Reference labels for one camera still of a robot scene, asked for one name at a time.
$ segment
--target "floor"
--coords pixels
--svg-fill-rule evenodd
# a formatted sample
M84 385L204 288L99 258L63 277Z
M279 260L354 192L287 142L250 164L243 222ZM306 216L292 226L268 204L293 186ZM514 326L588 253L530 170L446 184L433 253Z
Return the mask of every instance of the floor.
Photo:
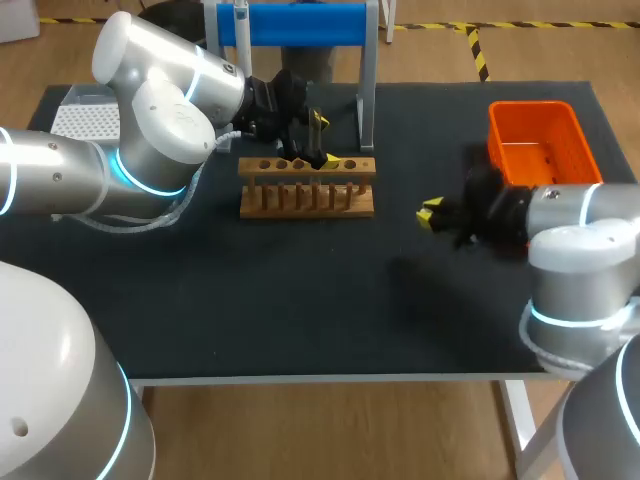
M41 17L105 17L113 0L39 0ZM139 10L137 0L120 0ZM398 0L397 23L634 21L637 0ZM43 25L0 45L0 125L26 127L49 84L91 82L96 25ZM640 173L640 30L481 29L493 81L588 80ZM358 52L339 49L336 81L357 80ZM255 49L254 74L279 68ZM479 81L466 35L397 31L380 45L380 82ZM538 422L566 388L527 384ZM511 479L495 385L326 384L163 388L145 400L158 441L158 480L183 478ZM562 478L557 466L547 477Z

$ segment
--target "yellow black tape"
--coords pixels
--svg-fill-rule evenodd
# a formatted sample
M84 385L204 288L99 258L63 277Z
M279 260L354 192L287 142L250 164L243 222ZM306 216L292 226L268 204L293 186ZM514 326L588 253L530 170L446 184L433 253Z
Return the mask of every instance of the yellow black tape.
M58 23L105 23L106 18L40 18L40 23L58 24Z
M435 22L401 23L395 30L442 30L444 28L466 31L467 28L640 28L640 22Z
M469 47L471 47L471 53L473 53L473 60L476 63L476 70L481 82L490 82L491 76L489 75L489 69L487 68L487 61L484 59L482 50L480 50L480 39L478 37L478 29L467 27L467 38L469 40Z

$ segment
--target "black table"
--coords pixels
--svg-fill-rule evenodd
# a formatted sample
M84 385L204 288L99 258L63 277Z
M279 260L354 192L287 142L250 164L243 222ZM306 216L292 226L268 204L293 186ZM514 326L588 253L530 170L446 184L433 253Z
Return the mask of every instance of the black table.
M67 89L46 91L31 129L51 128ZM310 91L331 120L324 147L337 155L359 154L354 96L347 85ZM539 372L518 338L526 265L454 251L415 220L422 200L460 193L489 104L529 99L569 102L604 179L634 181L587 83L380 85L374 219L240 220L237 157L274 152L236 143L209 162L172 227L116 236L9 215L0 260L67 289L129 376L151 383Z

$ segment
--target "yellow object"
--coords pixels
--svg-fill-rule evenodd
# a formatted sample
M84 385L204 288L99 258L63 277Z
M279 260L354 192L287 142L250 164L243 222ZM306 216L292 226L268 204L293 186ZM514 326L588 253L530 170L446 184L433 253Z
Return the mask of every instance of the yellow object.
M329 120L327 120L326 118L324 118L322 115L320 115L318 112L316 112L315 110L313 111L314 116L316 117L316 120L319 120L320 123L322 124L322 126L320 127L321 130L324 130L325 128L327 128L330 124L329 124Z
M440 205L442 203L442 200L444 200L444 197L436 197L432 198L431 200L425 200L424 202L422 202L422 206L428 207L429 205Z
M416 212L416 218L418 219L418 223L422 228L431 230L431 223L429 222L429 220L431 220L431 215L433 215L433 212L426 208L423 208L419 212Z
M338 165L340 165L340 160L342 159L336 157L335 155L331 155L330 153L327 153L327 163L325 163L322 166L322 169L332 170L334 168L338 168Z

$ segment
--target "orange plastic crate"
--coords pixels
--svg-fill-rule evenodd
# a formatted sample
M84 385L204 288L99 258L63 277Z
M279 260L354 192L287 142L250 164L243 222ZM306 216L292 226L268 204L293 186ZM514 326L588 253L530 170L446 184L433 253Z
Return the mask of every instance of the orange plastic crate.
M565 102L494 102L489 155L512 185L599 183L582 128Z

